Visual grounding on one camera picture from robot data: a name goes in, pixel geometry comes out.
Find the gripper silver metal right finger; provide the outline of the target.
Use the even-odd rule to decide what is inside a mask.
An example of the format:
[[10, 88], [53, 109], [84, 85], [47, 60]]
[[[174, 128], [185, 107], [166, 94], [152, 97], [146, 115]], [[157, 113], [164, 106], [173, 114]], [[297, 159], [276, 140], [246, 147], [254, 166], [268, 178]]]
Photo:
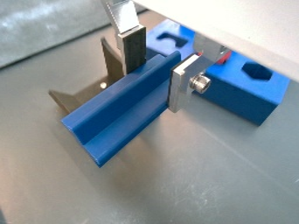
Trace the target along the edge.
[[172, 69], [172, 77], [168, 93], [168, 109], [176, 113], [190, 97], [192, 91], [202, 94], [210, 79], [205, 76], [205, 70], [216, 63], [229, 49], [212, 39], [196, 33], [193, 36], [190, 54]]

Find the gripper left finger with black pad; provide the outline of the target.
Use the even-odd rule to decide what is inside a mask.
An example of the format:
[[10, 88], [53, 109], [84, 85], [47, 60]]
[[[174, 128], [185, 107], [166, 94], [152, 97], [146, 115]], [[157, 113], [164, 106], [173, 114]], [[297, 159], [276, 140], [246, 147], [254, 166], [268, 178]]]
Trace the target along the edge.
[[145, 63], [145, 27], [140, 25], [132, 0], [100, 0], [116, 31], [124, 74]]

